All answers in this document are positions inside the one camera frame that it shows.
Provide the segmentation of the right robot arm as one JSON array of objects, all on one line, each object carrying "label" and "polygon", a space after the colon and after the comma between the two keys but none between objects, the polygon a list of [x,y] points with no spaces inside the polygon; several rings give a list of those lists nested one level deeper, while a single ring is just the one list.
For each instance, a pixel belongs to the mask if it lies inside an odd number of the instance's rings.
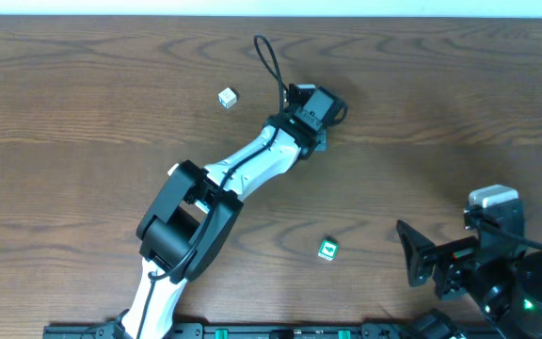
[{"label": "right robot arm", "polygon": [[523,212],[520,199],[468,204],[475,234],[439,246],[398,221],[409,285],[432,280],[440,300],[470,296],[504,338],[542,338],[542,244],[525,237]]}]

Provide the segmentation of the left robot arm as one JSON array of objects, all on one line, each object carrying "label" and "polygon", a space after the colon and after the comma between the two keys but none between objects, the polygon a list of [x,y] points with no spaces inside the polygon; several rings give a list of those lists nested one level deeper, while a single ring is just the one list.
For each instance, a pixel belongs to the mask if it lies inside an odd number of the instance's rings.
[{"label": "left robot arm", "polygon": [[136,228],[142,276],[131,307],[116,320],[116,338],[163,338],[187,284],[214,261],[245,199],[308,159],[327,129],[343,121],[345,101],[315,85],[290,85],[279,112],[256,138],[216,163],[177,163]]}]

